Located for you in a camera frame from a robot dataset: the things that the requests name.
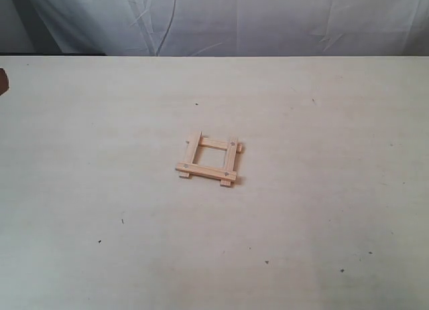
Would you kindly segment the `plain wooden stick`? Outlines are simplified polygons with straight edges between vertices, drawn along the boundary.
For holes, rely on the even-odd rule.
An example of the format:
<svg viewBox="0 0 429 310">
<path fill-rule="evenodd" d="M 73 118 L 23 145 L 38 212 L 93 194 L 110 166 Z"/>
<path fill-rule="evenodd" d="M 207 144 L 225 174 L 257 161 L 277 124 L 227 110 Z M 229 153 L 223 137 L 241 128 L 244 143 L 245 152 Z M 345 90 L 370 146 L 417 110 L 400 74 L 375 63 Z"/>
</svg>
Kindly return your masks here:
<svg viewBox="0 0 429 310">
<path fill-rule="evenodd" d="M 184 169 L 189 164 L 193 164 L 195 155 L 200 143 L 200 139 L 202 136 L 201 131 L 193 132 L 188 138 L 187 138 L 187 148 L 185 151 L 185 156 L 181 162 L 179 162 L 178 167 L 181 167 Z"/>
<path fill-rule="evenodd" d="M 231 141 L 218 141 L 208 137 L 201 137 L 198 142 L 198 145 L 201 147 L 207 147 L 223 151 L 226 151 L 229 147 L 234 147 L 237 153 L 241 153 L 243 150 L 243 146 L 241 143 L 234 142 L 232 145 Z"/>
</svg>

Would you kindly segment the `wooden stick with holes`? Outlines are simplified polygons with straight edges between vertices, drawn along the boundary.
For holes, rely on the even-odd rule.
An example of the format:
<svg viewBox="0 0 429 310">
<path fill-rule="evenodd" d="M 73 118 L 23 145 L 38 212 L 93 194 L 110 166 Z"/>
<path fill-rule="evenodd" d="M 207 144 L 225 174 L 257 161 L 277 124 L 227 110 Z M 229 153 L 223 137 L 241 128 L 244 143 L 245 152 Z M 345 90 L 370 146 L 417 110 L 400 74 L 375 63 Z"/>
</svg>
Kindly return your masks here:
<svg viewBox="0 0 429 310">
<path fill-rule="evenodd" d="M 221 180 L 221 186 L 230 187 L 233 183 L 234 165 L 239 146 L 239 139 L 237 137 L 230 138 L 227 142 L 221 143 L 220 149 L 225 151 L 225 160 L 223 165 L 224 179 Z"/>
<path fill-rule="evenodd" d="M 182 173 L 188 173 L 230 182 L 234 182 L 237 178 L 237 173 L 235 171 L 225 171 L 223 169 L 206 167 L 193 163 L 179 162 L 176 164 L 176 170 Z"/>
</svg>

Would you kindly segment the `white backdrop cloth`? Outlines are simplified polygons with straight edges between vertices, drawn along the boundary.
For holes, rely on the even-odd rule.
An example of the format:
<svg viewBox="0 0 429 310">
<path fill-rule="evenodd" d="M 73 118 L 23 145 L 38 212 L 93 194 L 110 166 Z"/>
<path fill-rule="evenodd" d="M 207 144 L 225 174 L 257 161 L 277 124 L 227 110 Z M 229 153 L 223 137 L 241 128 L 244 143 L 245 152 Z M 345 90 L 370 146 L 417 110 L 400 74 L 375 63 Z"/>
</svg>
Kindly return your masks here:
<svg viewBox="0 0 429 310">
<path fill-rule="evenodd" d="M 425 56 L 428 0 L 1 0 L 1 53 Z"/>
</svg>

